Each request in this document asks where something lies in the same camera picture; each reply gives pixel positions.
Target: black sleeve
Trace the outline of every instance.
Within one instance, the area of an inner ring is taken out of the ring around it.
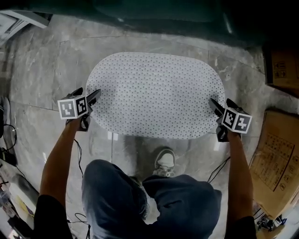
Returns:
[[[72,239],[64,207],[55,198],[41,195],[37,200],[32,239]]]
[[[231,238],[256,239],[256,226],[253,217],[241,218],[228,228],[225,239]]]

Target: white sneaker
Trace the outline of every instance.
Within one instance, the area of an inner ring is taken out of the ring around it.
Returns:
[[[170,148],[164,148],[158,154],[155,161],[155,171],[153,175],[162,177],[174,176],[173,168],[175,166],[175,154]]]

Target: cardboard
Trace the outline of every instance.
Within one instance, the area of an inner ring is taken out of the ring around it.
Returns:
[[[299,49],[263,46],[266,84],[299,98]]]
[[[259,230],[257,233],[256,233],[256,238],[257,239],[273,239],[273,238],[276,238],[280,232],[284,229],[285,225],[280,225],[278,228],[276,228],[275,230],[273,231],[268,231],[264,228],[262,228],[261,230]]]
[[[250,165],[254,200],[271,219],[295,204],[299,191],[299,117],[266,111]]]

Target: shoe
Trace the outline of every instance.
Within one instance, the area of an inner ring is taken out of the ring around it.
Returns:
[[[10,125],[10,103],[7,97],[0,97],[0,110],[3,111],[3,124]]]
[[[170,148],[164,148],[158,154],[155,161],[155,171],[153,175],[162,177],[174,176],[173,168],[175,166],[176,159],[175,154]]]

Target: gray tile floor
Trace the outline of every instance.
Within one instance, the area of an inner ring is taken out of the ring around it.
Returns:
[[[57,111],[57,100],[79,87],[85,87],[94,66],[106,56],[123,51],[153,52],[188,56],[211,65],[223,81],[226,97],[235,100],[253,115],[249,133],[243,137],[247,160],[258,143],[263,113],[269,106],[298,113],[298,100],[264,84],[263,57],[259,48],[239,49],[202,39],[126,32],[69,17],[53,16],[46,29],[30,27],[7,45],[7,65],[2,66],[1,91],[11,101],[11,121],[17,128],[15,153],[19,168],[38,190],[42,169],[64,122]],[[177,155],[175,174],[188,174],[206,181],[212,171],[229,156],[226,143],[219,144],[214,130],[194,140],[169,140],[114,135],[93,120],[88,133],[78,133],[82,150],[82,169],[93,159],[104,159],[118,165],[129,175],[149,176],[157,148],[171,147]],[[227,200],[227,164],[212,182],[222,191],[219,222],[210,237],[224,237]],[[82,176],[78,155],[73,147],[67,187],[66,211],[70,220],[83,213]],[[151,223],[158,215],[153,200]],[[72,225],[78,238],[85,238],[87,226]]]

